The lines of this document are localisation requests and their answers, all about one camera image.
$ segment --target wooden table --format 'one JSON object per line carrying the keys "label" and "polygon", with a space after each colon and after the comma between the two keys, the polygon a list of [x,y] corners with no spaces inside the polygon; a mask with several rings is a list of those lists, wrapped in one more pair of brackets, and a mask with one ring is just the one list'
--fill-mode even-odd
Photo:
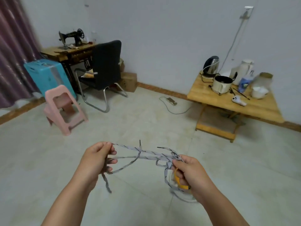
{"label": "wooden table", "polygon": [[91,68],[91,55],[92,50],[96,44],[84,44],[81,45],[78,49],[68,49],[64,50],[62,46],[59,47],[49,47],[41,50],[41,54],[48,57],[50,60],[60,62],[65,69],[65,72],[68,76],[68,79],[71,83],[72,88],[76,93],[79,93],[76,79],[73,75],[71,66],[76,65],[81,62],[85,62],[87,69]]}
{"label": "wooden table", "polygon": [[[234,97],[234,95],[231,93],[218,95],[217,93],[213,92],[212,89],[209,87],[209,85],[212,84],[212,82],[204,83],[202,81],[201,75],[198,75],[190,89],[189,94],[187,95],[188,99],[196,102],[201,102],[204,105],[200,114],[200,118],[196,125],[196,130],[199,129],[202,131],[206,131],[214,135],[227,138],[230,140],[230,142],[233,142],[236,136],[235,133],[237,132],[237,129],[240,126],[241,119],[244,115],[250,115],[256,118],[262,118],[278,123],[284,122],[284,119],[277,107],[277,103],[274,99],[272,92],[269,92],[269,94],[265,98],[258,100],[250,96],[251,89],[248,88],[244,92],[244,95],[250,98],[250,100],[247,100],[245,97],[243,97],[237,91],[234,90],[234,93],[236,95],[240,95],[241,100],[247,103],[247,105],[244,107],[231,101],[231,99]],[[212,105],[222,109],[233,111],[230,117],[239,114],[238,122],[232,133],[217,129],[215,127],[206,126],[201,123],[201,116],[204,113],[207,105]]]}

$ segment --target pink plastic stool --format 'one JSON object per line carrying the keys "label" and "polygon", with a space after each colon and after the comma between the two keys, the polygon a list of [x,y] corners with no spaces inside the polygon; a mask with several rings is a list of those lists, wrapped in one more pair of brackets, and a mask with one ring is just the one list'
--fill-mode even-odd
{"label": "pink plastic stool", "polygon": [[[84,120],[88,122],[88,119],[82,112],[80,106],[71,95],[67,87],[64,85],[59,85],[56,88],[47,90],[45,92],[46,107],[44,108],[44,113],[50,123],[55,123],[59,129],[62,131],[64,136],[71,134],[70,129],[77,125],[79,122]],[[72,107],[72,103],[77,107],[79,114],[74,117],[69,123],[66,123],[60,114],[59,109],[63,108],[67,114],[72,114],[75,110]]]}

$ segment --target hand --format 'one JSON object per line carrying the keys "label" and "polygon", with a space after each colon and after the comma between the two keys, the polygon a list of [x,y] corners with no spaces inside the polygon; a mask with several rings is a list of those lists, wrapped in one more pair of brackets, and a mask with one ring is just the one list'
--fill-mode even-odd
{"label": "hand", "polygon": [[176,175],[180,178],[180,184],[190,186],[192,195],[198,202],[202,202],[206,192],[217,188],[197,159],[186,155],[180,156],[184,162],[173,160],[172,169],[175,171],[175,167],[178,168]]}
{"label": "hand", "polygon": [[82,156],[72,180],[90,192],[94,189],[99,174],[112,171],[112,167],[107,166],[106,162],[115,164],[117,159],[111,160],[107,156],[116,154],[117,152],[110,142],[98,142],[92,145]]}

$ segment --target left hand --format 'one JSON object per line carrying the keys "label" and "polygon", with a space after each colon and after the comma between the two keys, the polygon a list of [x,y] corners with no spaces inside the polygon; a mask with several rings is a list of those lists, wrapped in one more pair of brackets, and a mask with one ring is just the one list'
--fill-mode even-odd
{"label": "left hand", "polygon": [[98,142],[92,145],[86,149],[72,180],[90,192],[94,189],[99,174],[112,171],[112,167],[107,166],[106,161],[109,160],[110,164],[115,164],[117,159],[110,161],[107,156],[116,154],[110,142]]}

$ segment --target black office chair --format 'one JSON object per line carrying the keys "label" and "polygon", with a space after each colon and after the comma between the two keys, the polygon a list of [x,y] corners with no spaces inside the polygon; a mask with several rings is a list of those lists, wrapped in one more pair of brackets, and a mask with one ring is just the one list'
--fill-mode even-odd
{"label": "black office chair", "polygon": [[[127,93],[117,83],[121,79],[120,67],[119,67],[120,52],[121,52],[121,41],[119,40],[114,40],[104,44],[98,44],[95,46],[95,48],[92,51],[93,73],[81,68],[75,69],[75,74],[77,77],[79,89],[84,102],[87,105],[92,106],[93,108],[104,113],[107,113],[110,110],[110,107],[107,103],[107,97],[106,97],[106,89],[108,89],[110,85],[116,84],[124,93],[121,95],[125,97],[128,96]],[[81,77],[79,78],[77,75],[78,71],[94,74],[94,78],[81,78]],[[82,88],[80,86],[80,82],[84,83],[85,85],[93,89],[103,90],[104,99],[106,101],[105,110],[102,110],[88,103],[85,100],[84,94],[82,93]]]}

